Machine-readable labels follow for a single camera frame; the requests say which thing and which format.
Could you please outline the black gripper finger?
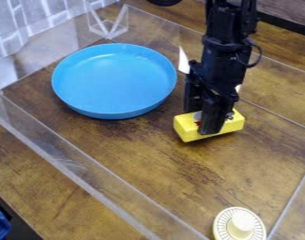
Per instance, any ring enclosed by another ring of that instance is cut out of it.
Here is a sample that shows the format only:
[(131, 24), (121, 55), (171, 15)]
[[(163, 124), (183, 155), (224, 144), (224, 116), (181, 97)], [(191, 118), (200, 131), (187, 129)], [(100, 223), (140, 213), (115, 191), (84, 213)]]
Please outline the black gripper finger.
[(201, 103), (200, 124), (197, 133), (200, 135), (216, 134), (227, 120), (234, 119), (232, 103), (216, 99), (204, 99)]
[(185, 76), (184, 82), (183, 111), (191, 113), (201, 108), (201, 88), (192, 75)]

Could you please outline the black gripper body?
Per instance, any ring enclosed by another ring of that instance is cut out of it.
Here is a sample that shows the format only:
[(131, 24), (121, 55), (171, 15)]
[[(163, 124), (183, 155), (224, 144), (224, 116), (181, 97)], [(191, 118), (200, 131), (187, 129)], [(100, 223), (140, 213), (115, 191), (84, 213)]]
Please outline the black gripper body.
[(200, 97), (207, 92), (220, 96), (235, 104), (238, 93), (235, 87), (242, 84), (246, 69), (254, 64), (248, 63), (252, 46), (248, 40), (224, 43), (213, 37), (201, 37), (203, 52), (200, 61), (188, 62), (189, 73), (201, 88)]

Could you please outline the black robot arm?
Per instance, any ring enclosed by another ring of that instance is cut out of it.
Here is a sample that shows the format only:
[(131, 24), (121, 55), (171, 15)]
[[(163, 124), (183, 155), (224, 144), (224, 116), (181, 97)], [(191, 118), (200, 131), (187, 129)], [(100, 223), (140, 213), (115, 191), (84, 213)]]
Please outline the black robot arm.
[(188, 61), (183, 101), (185, 113), (200, 112), (200, 135), (216, 134), (232, 117), (235, 88), (260, 60), (262, 48), (250, 39), (256, 27), (255, 0), (207, 0), (205, 26), (200, 61)]

